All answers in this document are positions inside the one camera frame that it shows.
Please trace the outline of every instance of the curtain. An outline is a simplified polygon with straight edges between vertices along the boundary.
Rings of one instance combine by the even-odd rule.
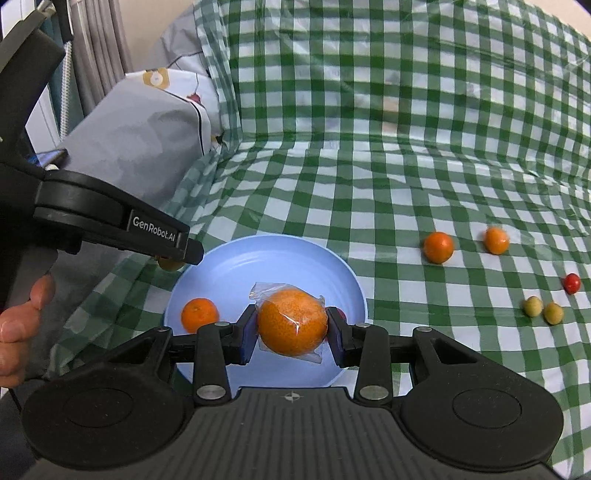
[[[131,71],[119,0],[70,0],[73,60],[82,108],[88,115]]]

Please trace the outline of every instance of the orange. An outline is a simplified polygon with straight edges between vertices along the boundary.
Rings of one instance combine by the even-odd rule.
[[[430,262],[442,264],[453,255],[453,240],[443,232],[433,232],[423,243],[423,252]]]
[[[216,323],[220,319],[215,304],[209,299],[193,299],[181,312],[181,323],[189,333],[197,332],[199,327]]]
[[[484,244],[491,254],[504,254],[509,248],[509,235],[502,228],[491,226],[485,233]]]
[[[184,266],[184,262],[173,260],[172,258],[155,257],[155,259],[158,262],[158,266],[168,272],[176,272]]]
[[[258,313],[262,341],[276,353],[299,356],[313,352],[328,328],[322,304],[297,288],[284,288],[263,302]]]

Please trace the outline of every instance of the hand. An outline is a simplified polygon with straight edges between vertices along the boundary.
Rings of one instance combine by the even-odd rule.
[[[51,302],[55,291],[51,275],[45,275],[33,285],[31,300],[0,314],[0,387],[12,388],[23,382],[41,309]]]

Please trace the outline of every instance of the checkered cloth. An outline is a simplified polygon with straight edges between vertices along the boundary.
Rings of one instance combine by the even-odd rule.
[[[591,470],[591,44],[518,0],[387,5],[199,0],[225,133],[168,211],[206,250],[312,239],[348,262],[391,334],[431,325],[543,385],[564,411],[551,464],[577,477]],[[511,237],[500,257],[481,242],[491,224]],[[444,266],[421,257],[435,230],[456,244]],[[571,272],[582,291],[567,297]],[[179,275],[119,265],[67,322],[52,371],[159,324]],[[564,322],[526,318],[531,295]]]

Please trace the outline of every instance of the blue bowl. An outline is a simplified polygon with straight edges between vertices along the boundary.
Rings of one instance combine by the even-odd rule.
[[[255,235],[223,244],[199,265],[185,270],[175,285],[164,324],[175,335],[184,335],[180,314],[189,300],[202,297],[215,303],[220,320],[236,322],[251,301],[257,282],[292,284],[314,297],[324,296],[326,306],[343,310],[348,323],[365,322],[367,303],[355,274],[330,250],[288,235]],[[328,387],[342,373],[326,342],[322,362],[288,358],[255,347],[248,365],[229,365],[228,379],[235,395],[240,387]],[[190,381],[193,364],[178,369]]]

